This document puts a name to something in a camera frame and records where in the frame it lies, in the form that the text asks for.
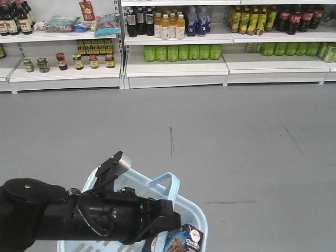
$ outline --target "red hanging tag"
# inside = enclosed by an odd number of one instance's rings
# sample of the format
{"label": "red hanging tag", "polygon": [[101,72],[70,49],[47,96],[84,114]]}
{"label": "red hanging tag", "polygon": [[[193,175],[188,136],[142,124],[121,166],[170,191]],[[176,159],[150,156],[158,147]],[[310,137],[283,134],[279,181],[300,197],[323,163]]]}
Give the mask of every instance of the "red hanging tag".
{"label": "red hanging tag", "polygon": [[83,17],[85,21],[93,21],[96,18],[94,17],[95,14],[93,13],[93,9],[92,9],[92,4],[90,1],[86,1],[84,0],[84,2],[80,2],[79,6],[82,10],[83,13]]}

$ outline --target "gray floor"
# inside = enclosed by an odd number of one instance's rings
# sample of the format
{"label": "gray floor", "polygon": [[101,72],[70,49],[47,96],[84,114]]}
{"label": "gray floor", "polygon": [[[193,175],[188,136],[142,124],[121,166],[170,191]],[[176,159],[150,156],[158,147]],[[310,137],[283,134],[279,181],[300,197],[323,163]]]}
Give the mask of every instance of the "gray floor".
{"label": "gray floor", "polygon": [[335,251],[336,85],[0,95],[0,184],[81,188],[118,150],[148,177],[181,179],[207,251]]}

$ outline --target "red label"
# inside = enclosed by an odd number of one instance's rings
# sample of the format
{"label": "red label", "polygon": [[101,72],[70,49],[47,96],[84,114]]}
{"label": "red label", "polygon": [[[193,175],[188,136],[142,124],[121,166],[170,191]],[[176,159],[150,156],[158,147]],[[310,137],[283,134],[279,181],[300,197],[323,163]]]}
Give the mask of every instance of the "red label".
{"label": "red label", "polygon": [[323,11],[320,9],[314,10],[314,15],[315,18],[321,18],[323,16]]}
{"label": "red label", "polygon": [[290,12],[281,12],[280,13],[280,18],[282,20],[287,20],[290,17]]}
{"label": "red label", "polygon": [[313,13],[305,12],[302,15],[302,19],[305,21],[311,21],[311,18],[313,17]]}
{"label": "red label", "polygon": [[295,14],[292,14],[292,15],[290,16],[290,21],[291,21],[292,23],[296,23],[296,24],[298,24],[298,23],[300,23],[300,20],[301,20],[301,15],[295,15]]}

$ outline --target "sauce jar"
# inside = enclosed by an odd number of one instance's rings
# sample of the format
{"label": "sauce jar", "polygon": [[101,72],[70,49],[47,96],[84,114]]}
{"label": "sauce jar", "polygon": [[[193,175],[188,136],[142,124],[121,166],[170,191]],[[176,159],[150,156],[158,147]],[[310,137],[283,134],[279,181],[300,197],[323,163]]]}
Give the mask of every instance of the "sauce jar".
{"label": "sauce jar", "polygon": [[98,62],[97,56],[95,54],[90,55],[90,66],[93,69],[96,69],[96,68],[99,67],[99,62]]}
{"label": "sauce jar", "polygon": [[116,63],[114,62],[114,55],[113,54],[106,54],[105,55],[105,63],[107,68],[114,68]]}
{"label": "sauce jar", "polygon": [[84,66],[83,66],[83,62],[82,62],[82,57],[81,57],[80,54],[74,54],[74,55],[72,56],[72,58],[73,58],[73,61],[75,62],[75,68],[76,68],[77,70],[81,70],[81,69],[84,68]]}
{"label": "sauce jar", "polygon": [[37,59],[37,66],[40,69],[40,72],[49,72],[50,67],[46,58]]}
{"label": "sauce jar", "polygon": [[23,61],[23,65],[25,66],[27,72],[34,72],[34,65],[30,59],[25,59]]}
{"label": "sauce jar", "polygon": [[65,61],[65,56],[63,52],[56,54],[56,59],[58,61],[59,69],[64,71],[68,69],[67,62]]}

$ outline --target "shopping basket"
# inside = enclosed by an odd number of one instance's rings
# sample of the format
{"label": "shopping basket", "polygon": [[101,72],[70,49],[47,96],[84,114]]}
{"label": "shopping basket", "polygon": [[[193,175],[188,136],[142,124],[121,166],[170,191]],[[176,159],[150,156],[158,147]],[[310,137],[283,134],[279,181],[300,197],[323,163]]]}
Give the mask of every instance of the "shopping basket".
{"label": "shopping basket", "polygon": [[[95,184],[97,169],[89,176],[83,191],[91,189]],[[159,184],[164,180],[170,180],[167,187]],[[179,186],[180,180],[172,173],[165,173],[151,180],[133,169],[121,174],[114,182],[115,191],[123,187],[131,187],[140,197],[173,201],[174,211],[181,215],[181,224],[190,223],[204,233],[200,252],[205,252],[208,233],[206,218],[196,204],[178,195]],[[154,252],[162,252],[165,238],[166,232],[158,234]],[[118,241],[61,240],[57,243],[57,252],[141,252],[143,245],[144,241],[124,245]]]}

